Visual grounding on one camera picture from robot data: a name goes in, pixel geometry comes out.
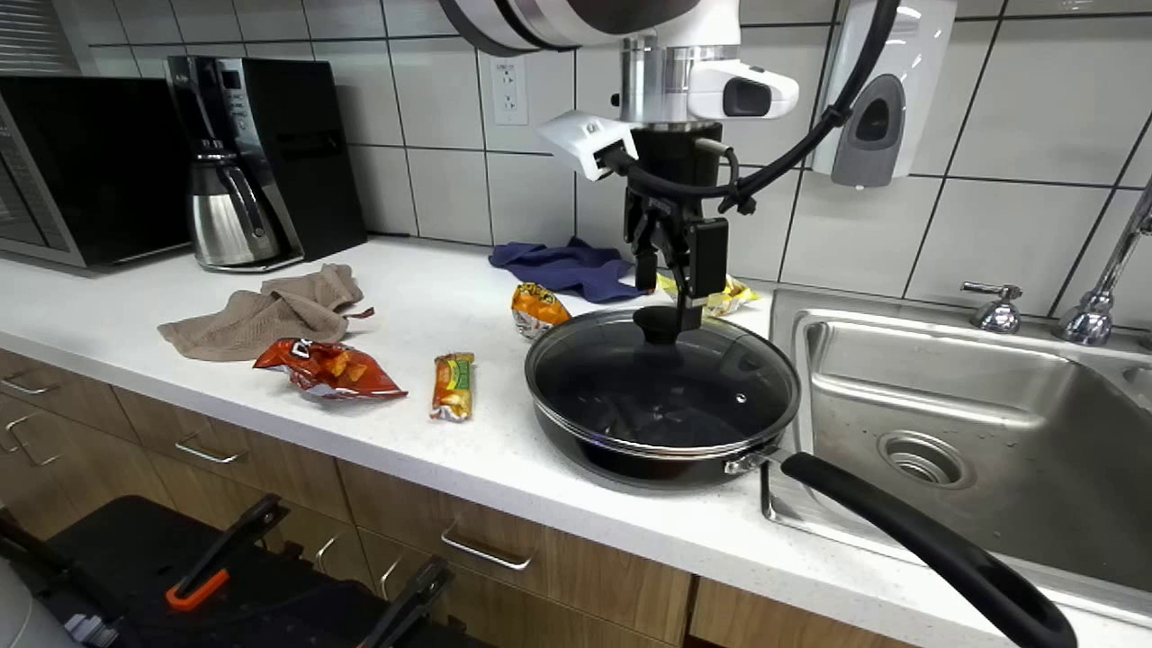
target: microwave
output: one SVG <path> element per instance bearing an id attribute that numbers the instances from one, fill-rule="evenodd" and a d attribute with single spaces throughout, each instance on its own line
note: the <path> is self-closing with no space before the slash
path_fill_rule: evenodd
<path id="1" fill-rule="evenodd" d="M 160 79 L 0 77 L 0 252 L 127 267 L 190 246 L 190 148 Z"/>

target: black cable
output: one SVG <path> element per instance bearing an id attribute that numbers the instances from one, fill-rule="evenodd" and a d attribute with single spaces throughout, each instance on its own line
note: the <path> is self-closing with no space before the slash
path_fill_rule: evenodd
<path id="1" fill-rule="evenodd" d="M 697 186 L 697 183 L 675 183 L 667 178 L 646 174 L 640 162 L 626 160 L 626 155 L 612 155 L 612 171 L 624 174 L 628 183 L 645 186 L 646 196 L 663 196 L 663 199 L 722 199 L 721 214 L 728 214 L 730 205 L 740 205 L 740 214 L 751 205 L 751 196 L 763 191 L 766 183 L 774 183 L 778 178 L 786 178 L 794 162 L 801 162 L 811 151 L 816 151 L 816 145 L 843 125 L 854 115 L 854 100 L 865 89 L 866 77 L 876 72 L 889 33 L 897 24 L 897 12 L 901 0 L 879 0 L 870 12 L 870 24 L 860 46 L 860 59 L 850 72 L 850 79 L 843 82 L 840 99 L 819 111 L 816 125 L 790 145 L 780 160 L 760 167 L 751 178 L 730 181 L 730 183 L 716 183 L 716 186 Z"/>

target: sink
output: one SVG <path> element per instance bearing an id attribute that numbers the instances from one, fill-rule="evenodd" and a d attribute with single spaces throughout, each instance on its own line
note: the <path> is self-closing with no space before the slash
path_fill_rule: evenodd
<path id="1" fill-rule="evenodd" d="M 798 297 L 778 297 L 774 330 L 801 381 L 786 451 L 856 473 L 1053 598 L 1152 622 L 1149 353 Z M 780 522 L 894 549 L 786 484 L 774 478 Z"/>

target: faucet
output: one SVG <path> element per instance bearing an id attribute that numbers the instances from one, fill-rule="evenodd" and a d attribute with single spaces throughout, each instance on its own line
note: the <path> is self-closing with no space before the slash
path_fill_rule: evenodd
<path id="1" fill-rule="evenodd" d="M 1116 276 L 1118 276 L 1123 261 L 1126 261 L 1126 252 L 1135 250 L 1135 240 L 1137 240 L 1141 235 L 1149 235 L 1149 232 L 1152 232 L 1152 181 L 1149 181 L 1137 210 L 1131 214 L 1123 235 L 1118 235 L 1118 240 L 1116 240 L 1116 250 L 1112 250 L 1112 256 L 1110 256 L 1110 264 L 1104 264 L 1104 273 L 1094 281 L 1092 293 L 1084 293 L 1078 305 L 1068 309 L 1068 312 L 1058 322 L 1053 335 L 1060 335 L 1060 340 L 1068 340 L 1068 342 L 1078 342 L 1078 347 L 1102 347 L 1102 342 L 1110 342 L 1110 335 L 1112 335 L 1112 305 L 1116 305 L 1116 297 L 1112 297 Z"/>

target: white countertop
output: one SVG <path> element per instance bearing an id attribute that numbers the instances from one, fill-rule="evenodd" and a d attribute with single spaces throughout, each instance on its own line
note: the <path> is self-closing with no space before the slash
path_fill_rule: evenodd
<path id="1" fill-rule="evenodd" d="M 261 286 L 205 273 L 190 256 L 99 276 L 0 261 L 0 348 L 910 645 L 1005 645 L 937 574 L 766 522 L 754 475 L 626 489 L 570 461 L 536 430 L 522 381 L 529 342 L 506 312 L 517 281 L 477 250 L 366 240 L 324 264 L 351 267 L 373 316 L 351 322 L 348 347 L 372 353 L 406 399 L 321 406 L 283 373 L 184 360 L 157 324 L 216 312 L 231 293 Z M 766 330 L 766 309 L 740 324 Z M 432 357 L 454 348 L 475 353 L 477 366 L 469 425 L 429 421 Z M 1066 617 L 1078 645 L 1152 645 L 1152 613 L 1149 627 Z"/>

